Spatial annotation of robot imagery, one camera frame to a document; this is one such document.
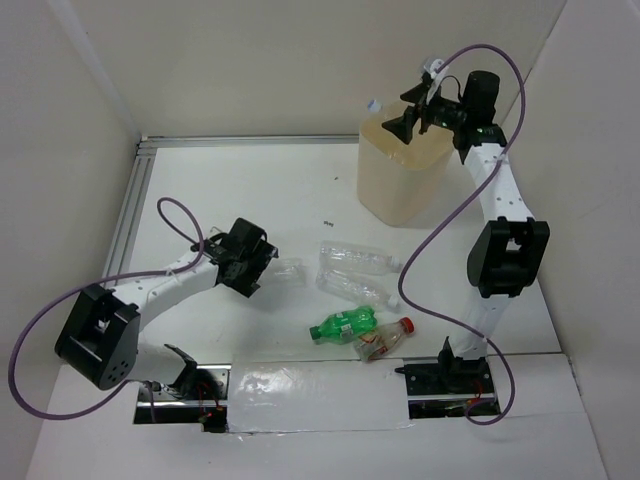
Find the red cap milk bottle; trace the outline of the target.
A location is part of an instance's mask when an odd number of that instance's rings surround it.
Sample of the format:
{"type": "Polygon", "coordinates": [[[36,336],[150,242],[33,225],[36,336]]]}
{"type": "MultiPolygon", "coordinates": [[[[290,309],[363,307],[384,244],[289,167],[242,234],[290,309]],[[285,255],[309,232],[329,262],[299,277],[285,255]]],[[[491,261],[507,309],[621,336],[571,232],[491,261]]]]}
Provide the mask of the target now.
{"type": "Polygon", "coordinates": [[[363,362],[378,360],[391,352],[414,331],[415,326],[412,320],[403,317],[393,323],[378,325],[371,331],[360,335],[354,341],[354,350],[363,362]]]}

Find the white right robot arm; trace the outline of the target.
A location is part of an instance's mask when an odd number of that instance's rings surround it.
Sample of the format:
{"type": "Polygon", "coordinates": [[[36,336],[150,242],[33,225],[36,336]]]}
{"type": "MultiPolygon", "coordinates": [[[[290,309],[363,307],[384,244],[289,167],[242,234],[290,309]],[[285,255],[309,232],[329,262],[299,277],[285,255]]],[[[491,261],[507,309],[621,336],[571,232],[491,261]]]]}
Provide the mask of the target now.
{"type": "Polygon", "coordinates": [[[471,379],[466,362],[487,354],[488,341],[512,300],[536,279],[549,237],[547,222],[535,219],[513,176],[503,130],[495,123],[499,77],[473,71],[462,95],[442,97],[443,74],[425,73],[418,86],[401,95],[405,112],[383,122],[385,130],[404,144],[412,129],[431,126],[453,134],[453,147],[477,189],[485,226],[467,258],[467,278],[473,288],[463,330],[443,347],[452,358],[440,363],[436,379],[448,392],[460,391],[471,379]]]}

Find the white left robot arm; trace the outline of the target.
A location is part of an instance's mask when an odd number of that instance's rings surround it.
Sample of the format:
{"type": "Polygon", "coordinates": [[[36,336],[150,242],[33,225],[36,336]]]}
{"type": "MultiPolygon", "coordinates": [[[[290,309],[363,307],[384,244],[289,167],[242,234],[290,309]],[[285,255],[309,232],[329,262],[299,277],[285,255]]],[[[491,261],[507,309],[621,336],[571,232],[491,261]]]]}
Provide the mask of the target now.
{"type": "Polygon", "coordinates": [[[184,350],[150,344],[140,333],[182,301],[218,285],[250,297],[278,257],[266,232],[239,218],[227,233],[195,243],[158,275],[79,293],[54,351],[100,390],[126,380],[155,381],[176,399],[196,390],[197,363],[184,350]]]}

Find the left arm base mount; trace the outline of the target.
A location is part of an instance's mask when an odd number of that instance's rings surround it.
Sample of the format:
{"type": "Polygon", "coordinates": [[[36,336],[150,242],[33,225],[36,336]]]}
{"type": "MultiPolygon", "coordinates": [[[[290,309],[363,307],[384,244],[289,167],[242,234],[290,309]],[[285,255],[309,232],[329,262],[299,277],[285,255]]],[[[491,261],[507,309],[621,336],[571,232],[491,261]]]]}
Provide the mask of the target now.
{"type": "Polygon", "coordinates": [[[228,432],[230,364],[198,365],[185,392],[168,384],[141,385],[134,425],[194,424],[207,433],[228,432]]]}

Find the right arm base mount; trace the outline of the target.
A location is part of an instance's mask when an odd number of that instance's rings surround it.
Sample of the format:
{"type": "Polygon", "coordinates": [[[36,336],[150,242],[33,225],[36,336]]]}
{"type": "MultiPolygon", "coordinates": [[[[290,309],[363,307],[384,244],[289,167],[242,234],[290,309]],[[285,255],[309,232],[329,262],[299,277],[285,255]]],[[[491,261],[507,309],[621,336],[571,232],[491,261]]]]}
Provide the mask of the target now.
{"type": "Polygon", "coordinates": [[[488,362],[455,360],[441,353],[438,359],[405,362],[394,369],[404,379],[409,418],[438,419],[492,417],[501,413],[488,362]]]}

